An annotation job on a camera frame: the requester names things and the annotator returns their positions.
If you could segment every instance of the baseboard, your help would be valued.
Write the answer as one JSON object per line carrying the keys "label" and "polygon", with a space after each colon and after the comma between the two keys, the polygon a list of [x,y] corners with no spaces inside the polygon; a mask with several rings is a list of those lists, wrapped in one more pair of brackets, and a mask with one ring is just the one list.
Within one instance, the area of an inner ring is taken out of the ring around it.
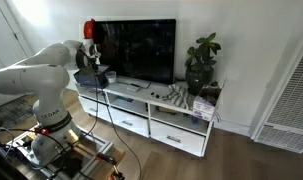
{"label": "baseboard", "polygon": [[221,122],[214,122],[214,128],[218,128],[221,130],[225,130],[225,131],[229,131],[229,132],[233,132],[236,134],[240,134],[243,136],[248,136],[250,137],[249,134],[249,126],[244,126],[241,124],[235,124],[229,121],[221,121]]}

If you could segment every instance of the plant pot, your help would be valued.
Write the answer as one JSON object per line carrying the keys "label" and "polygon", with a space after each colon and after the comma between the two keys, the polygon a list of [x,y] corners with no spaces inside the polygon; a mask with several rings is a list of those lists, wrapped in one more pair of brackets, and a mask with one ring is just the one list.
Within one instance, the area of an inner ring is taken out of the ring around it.
{"label": "plant pot", "polygon": [[188,67],[185,71],[185,79],[189,86],[189,93],[196,96],[204,85],[210,85],[214,73],[214,69],[210,67],[209,71],[195,72]]}

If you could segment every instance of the green leaves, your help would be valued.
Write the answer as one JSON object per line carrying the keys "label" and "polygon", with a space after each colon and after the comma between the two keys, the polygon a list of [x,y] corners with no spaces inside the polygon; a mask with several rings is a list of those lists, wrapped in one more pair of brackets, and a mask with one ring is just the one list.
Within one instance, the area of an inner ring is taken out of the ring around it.
{"label": "green leaves", "polygon": [[200,39],[197,39],[195,42],[198,43],[198,44],[202,44],[202,43],[206,43],[207,39],[205,37],[202,37]]}
{"label": "green leaves", "polygon": [[217,55],[221,50],[221,46],[218,43],[212,42],[216,37],[216,33],[211,33],[207,38],[201,37],[196,40],[198,48],[190,47],[188,54],[190,57],[185,62],[185,66],[191,67],[192,71],[209,71],[216,61],[213,60],[213,56],[210,56],[211,51]]}
{"label": "green leaves", "polygon": [[213,65],[215,65],[216,62],[217,62],[217,61],[215,61],[215,60],[210,60],[210,61],[209,61],[209,65],[210,65],[210,66],[213,66]]}
{"label": "green leaves", "polygon": [[212,33],[212,34],[210,34],[210,36],[207,38],[207,41],[208,41],[208,42],[211,42],[211,41],[215,38],[216,34],[217,34],[217,33]]}
{"label": "green leaves", "polygon": [[213,46],[214,46],[214,49],[215,50],[221,50],[221,46],[220,46],[220,44],[218,44],[218,43],[213,43]]}
{"label": "green leaves", "polygon": [[189,67],[192,64],[193,56],[189,57],[189,59],[185,62],[185,66]]}
{"label": "green leaves", "polygon": [[195,54],[195,48],[194,47],[190,47],[189,49],[188,49],[188,54],[189,55],[194,55]]}

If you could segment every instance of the white wall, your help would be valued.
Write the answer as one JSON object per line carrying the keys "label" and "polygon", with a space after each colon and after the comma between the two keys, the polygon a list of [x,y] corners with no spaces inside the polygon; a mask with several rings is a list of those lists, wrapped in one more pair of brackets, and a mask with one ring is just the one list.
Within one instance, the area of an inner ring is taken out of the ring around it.
{"label": "white wall", "polygon": [[198,37],[217,32],[223,50],[216,78],[222,82],[227,77],[219,113],[223,120],[242,126],[252,122],[293,28],[303,23],[298,21],[303,0],[38,0],[38,5],[26,9],[14,3],[23,1],[35,2],[8,0],[8,4],[34,52],[53,42],[82,40],[83,23],[90,17],[176,18],[178,77],[184,77],[186,50]]}

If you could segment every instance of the carpet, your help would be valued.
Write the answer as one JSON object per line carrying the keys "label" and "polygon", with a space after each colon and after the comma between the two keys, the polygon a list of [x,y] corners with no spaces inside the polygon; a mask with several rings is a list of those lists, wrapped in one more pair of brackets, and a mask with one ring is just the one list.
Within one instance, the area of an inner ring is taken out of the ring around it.
{"label": "carpet", "polygon": [[12,128],[14,125],[33,116],[32,106],[20,97],[0,106],[0,120],[2,127]]}

